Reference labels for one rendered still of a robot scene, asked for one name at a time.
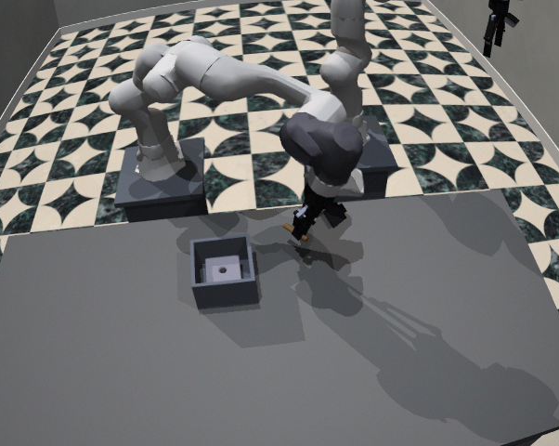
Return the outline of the tan cylindrical peg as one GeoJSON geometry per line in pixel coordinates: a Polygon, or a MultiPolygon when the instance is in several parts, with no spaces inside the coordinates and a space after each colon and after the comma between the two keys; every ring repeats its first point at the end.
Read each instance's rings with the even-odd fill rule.
{"type": "MultiPolygon", "coordinates": [[[[285,229],[288,230],[289,232],[293,232],[293,229],[294,229],[292,226],[290,226],[290,225],[287,224],[287,223],[284,223],[283,228],[285,228],[285,229]]],[[[308,241],[308,238],[303,234],[301,240],[303,240],[304,242],[307,242],[307,241],[308,241]]]]}

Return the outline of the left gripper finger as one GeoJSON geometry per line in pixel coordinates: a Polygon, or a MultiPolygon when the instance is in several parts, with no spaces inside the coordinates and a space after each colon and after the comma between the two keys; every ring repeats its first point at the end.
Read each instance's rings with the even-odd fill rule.
{"type": "Polygon", "coordinates": [[[499,27],[499,24],[500,24],[500,21],[501,21],[501,17],[499,17],[498,23],[496,23],[496,18],[497,18],[496,15],[492,15],[492,13],[491,13],[491,15],[489,15],[487,30],[486,30],[485,37],[484,37],[485,45],[484,45],[483,56],[488,57],[488,58],[490,58],[490,54],[491,54],[492,39],[493,39],[494,33],[496,31],[496,28],[499,27]]]}
{"type": "Polygon", "coordinates": [[[502,35],[505,32],[505,18],[501,18],[500,25],[497,27],[494,45],[501,47],[502,35]]]}

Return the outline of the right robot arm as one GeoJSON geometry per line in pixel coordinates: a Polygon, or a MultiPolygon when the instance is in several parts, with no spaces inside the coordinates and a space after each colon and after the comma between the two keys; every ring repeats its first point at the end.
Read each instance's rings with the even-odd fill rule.
{"type": "Polygon", "coordinates": [[[279,139],[295,161],[313,166],[304,173],[309,187],[326,198],[364,194],[362,172],[355,169],[363,139],[347,122],[336,96],[266,65],[234,59],[198,35],[171,47],[147,45],[136,59],[133,78],[110,91],[110,109],[136,128],[135,174],[155,182],[186,166],[179,141],[169,134],[166,114],[148,106],[168,103],[189,85],[221,102],[273,94],[300,107],[280,128],[279,139]]]}

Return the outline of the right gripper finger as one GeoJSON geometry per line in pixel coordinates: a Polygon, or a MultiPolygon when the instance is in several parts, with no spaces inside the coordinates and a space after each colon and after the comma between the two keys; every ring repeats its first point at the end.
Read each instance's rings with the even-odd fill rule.
{"type": "Polygon", "coordinates": [[[293,212],[294,214],[294,219],[293,219],[293,225],[294,225],[294,229],[292,231],[292,236],[297,240],[300,241],[305,230],[306,230],[306,226],[310,220],[310,218],[315,215],[317,213],[317,211],[319,210],[319,207],[314,208],[312,213],[308,213],[306,211],[308,205],[306,204],[301,210],[295,210],[293,212]]]}
{"type": "Polygon", "coordinates": [[[308,232],[308,230],[309,230],[311,224],[314,225],[314,224],[316,223],[316,222],[314,221],[314,219],[317,218],[317,217],[319,217],[319,214],[320,214],[321,212],[322,212],[322,211],[319,209],[319,210],[317,211],[317,213],[311,217],[311,219],[309,220],[309,222],[308,222],[308,224],[307,224],[307,226],[306,226],[306,230],[305,230],[305,232],[304,232],[304,235],[305,235],[305,236],[306,236],[306,234],[307,234],[307,232],[308,232]]]}

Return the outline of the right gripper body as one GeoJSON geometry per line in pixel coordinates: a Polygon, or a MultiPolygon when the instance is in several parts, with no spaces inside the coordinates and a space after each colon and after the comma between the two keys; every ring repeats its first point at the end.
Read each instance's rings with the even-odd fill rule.
{"type": "Polygon", "coordinates": [[[324,197],[321,195],[316,194],[312,189],[309,187],[308,182],[306,182],[305,189],[305,202],[303,203],[303,207],[307,204],[308,207],[306,211],[308,213],[312,213],[315,206],[316,207],[327,207],[331,205],[335,199],[335,197],[324,197]]]}

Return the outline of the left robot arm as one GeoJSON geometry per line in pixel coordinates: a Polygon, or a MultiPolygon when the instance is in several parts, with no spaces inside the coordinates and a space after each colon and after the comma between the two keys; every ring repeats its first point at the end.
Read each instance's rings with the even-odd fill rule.
{"type": "Polygon", "coordinates": [[[366,0],[331,0],[331,34],[337,48],[319,70],[331,94],[343,103],[347,122],[361,133],[363,147],[371,138],[363,120],[363,92],[358,86],[358,76],[372,57],[365,37],[364,1],[366,3],[366,0]]]}

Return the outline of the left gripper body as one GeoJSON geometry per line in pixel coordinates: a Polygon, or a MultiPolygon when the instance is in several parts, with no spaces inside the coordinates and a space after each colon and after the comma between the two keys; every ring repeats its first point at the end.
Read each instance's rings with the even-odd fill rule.
{"type": "Polygon", "coordinates": [[[492,15],[496,15],[497,17],[496,23],[498,23],[499,17],[502,15],[502,13],[508,12],[509,3],[510,0],[508,1],[489,0],[488,7],[493,10],[492,15]]]}

